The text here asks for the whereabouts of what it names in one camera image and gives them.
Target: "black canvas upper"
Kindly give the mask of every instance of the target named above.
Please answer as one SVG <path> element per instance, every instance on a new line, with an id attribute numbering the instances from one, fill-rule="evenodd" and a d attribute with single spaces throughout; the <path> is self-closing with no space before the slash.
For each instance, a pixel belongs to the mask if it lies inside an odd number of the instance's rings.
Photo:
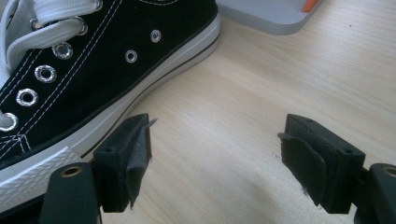
<path id="1" fill-rule="evenodd" d="M 0 110 L 18 127 L 0 132 L 0 169 L 66 138 L 134 88 L 153 69 L 199 34 L 218 13 L 214 0 L 104 0 L 103 8 L 81 16 L 88 33 L 68 40 L 73 56 L 56 58 L 51 48 L 29 50 L 0 92 Z M 161 41 L 150 34 L 160 30 Z M 135 63 L 125 52 L 137 52 Z M 39 65 L 57 72 L 52 83 L 37 81 Z M 16 102 L 19 90 L 38 93 L 38 103 Z"/>

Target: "white rubber sole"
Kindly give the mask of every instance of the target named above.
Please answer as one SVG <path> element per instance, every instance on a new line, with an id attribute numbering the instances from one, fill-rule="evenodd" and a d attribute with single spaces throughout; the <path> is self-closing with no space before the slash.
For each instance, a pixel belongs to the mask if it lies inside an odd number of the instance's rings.
<path id="1" fill-rule="evenodd" d="M 0 213 L 44 194 L 50 175 L 77 161 L 90 161 L 92 151 L 150 91 L 206 58 L 217 46 L 219 15 L 198 36 L 175 52 L 136 88 L 61 142 L 0 171 Z"/>

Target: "black sneaker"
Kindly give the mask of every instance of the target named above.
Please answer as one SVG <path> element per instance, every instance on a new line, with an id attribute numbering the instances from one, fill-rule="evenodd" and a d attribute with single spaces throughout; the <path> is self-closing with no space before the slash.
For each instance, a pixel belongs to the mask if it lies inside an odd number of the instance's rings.
<path id="1" fill-rule="evenodd" d="M 0 24 L 0 212 L 45 193 L 219 40 L 215 0 L 12 0 Z"/>

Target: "gray tray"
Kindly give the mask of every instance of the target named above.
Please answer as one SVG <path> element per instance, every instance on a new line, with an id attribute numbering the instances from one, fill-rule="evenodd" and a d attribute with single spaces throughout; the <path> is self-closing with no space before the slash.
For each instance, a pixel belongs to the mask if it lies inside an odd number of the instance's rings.
<path id="1" fill-rule="evenodd" d="M 274 35 L 298 32 L 319 8 L 318 0 L 309 12 L 302 12 L 305 0 L 217 0 L 224 17 Z"/>

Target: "orange object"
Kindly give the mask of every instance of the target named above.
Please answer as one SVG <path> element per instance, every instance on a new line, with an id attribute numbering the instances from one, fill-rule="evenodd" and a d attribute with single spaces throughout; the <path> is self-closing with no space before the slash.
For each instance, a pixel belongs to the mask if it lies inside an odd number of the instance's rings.
<path id="1" fill-rule="evenodd" d="M 302 12 L 309 12 L 314 8 L 314 6 L 317 4 L 318 0 L 306 0 L 305 5 L 303 9 L 301 10 Z"/>

